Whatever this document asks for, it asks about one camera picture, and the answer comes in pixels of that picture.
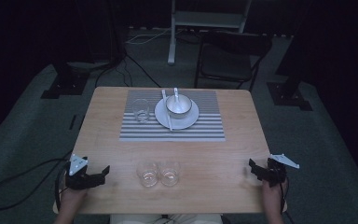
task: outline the plate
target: plate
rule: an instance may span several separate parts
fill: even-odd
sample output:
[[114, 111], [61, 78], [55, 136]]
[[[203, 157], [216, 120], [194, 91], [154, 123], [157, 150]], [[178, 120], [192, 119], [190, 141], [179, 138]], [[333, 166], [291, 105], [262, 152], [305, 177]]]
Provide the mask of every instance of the plate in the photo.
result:
[[[187, 116], [184, 119], [174, 119], [171, 118], [171, 125], [173, 129], [185, 129], [193, 125], [197, 119], [199, 118], [200, 110], [199, 107], [194, 103], [194, 101], [191, 101], [191, 109], [188, 111]], [[166, 127], [170, 128], [170, 125], [168, 124], [167, 120], [167, 108], [164, 106], [164, 100], [161, 99], [155, 108], [155, 115], [158, 122]]]

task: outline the black metal base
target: black metal base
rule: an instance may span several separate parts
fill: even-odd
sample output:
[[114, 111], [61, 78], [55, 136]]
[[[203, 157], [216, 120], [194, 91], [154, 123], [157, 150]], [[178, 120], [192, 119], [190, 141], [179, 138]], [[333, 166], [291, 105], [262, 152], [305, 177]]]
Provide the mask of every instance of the black metal base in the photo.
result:
[[70, 81], [56, 76], [48, 91], [44, 91], [41, 99], [58, 99], [60, 95], [81, 95], [90, 73], [78, 73], [72, 71], [73, 77]]
[[275, 105], [298, 106], [301, 110], [312, 111], [310, 102], [304, 100], [299, 90], [296, 90], [293, 96], [289, 98], [282, 94], [283, 83], [268, 82], [267, 86]]

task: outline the glass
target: glass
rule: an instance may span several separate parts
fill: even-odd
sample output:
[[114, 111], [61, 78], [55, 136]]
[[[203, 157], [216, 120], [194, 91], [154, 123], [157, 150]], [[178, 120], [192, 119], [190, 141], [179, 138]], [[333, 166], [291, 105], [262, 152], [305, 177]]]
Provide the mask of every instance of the glass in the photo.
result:
[[135, 100], [132, 111], [138, 122], [145, 123], [149, 120], [149, 103], [145, 99]]
[[178, 161], [163, 161], [159, 164], [161, 183], [173, 186], [179, 181], [180, 164]]
[[140, 161], [136, 167], [136, 174], [141, 184], [147, 188], [155, 186], [158, 182], [158, 166], [153, 161]]

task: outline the hand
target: hand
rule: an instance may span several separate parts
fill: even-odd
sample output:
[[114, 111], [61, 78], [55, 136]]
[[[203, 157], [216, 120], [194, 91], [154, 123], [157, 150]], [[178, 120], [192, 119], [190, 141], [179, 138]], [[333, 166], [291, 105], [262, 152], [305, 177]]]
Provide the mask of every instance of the hand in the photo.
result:
[[[283, 192], [287, 189], [287, 180], [282, 183]], [[264, 211], [268, 220], [268, 224], [283, 224], [281, 214], [281, 199], [282, 191], [280, 185], [272, 188], [269, 187], [269, 182], [263, 180], [263, 204]]]
[[87, 196], [88, 189], [66, 189], [61, 193], [61, 208], [54, 224], [72, 223], [75, 215]]

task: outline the placemat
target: placemat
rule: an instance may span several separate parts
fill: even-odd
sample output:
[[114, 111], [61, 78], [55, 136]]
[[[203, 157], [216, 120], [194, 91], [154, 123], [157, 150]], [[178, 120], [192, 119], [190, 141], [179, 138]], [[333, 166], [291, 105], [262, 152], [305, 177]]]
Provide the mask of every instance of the placemat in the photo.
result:
[[[177, 142], [224, 142], [226, 141], [215, 91], [181, 91], [197, 104], [200, 115], [197, 121], [183, 130], [162, 126], [156, 119], [155, 107], [162, 99], [161, 91], [129, 91], [121, 125], [120, 141], [177, 141]], [[173, 90], [166, 90], [167, 97]], [[146, 123], [135, 120], [131, 104], [137, 99], [146, 99], [150, 106], [150, 118]]]

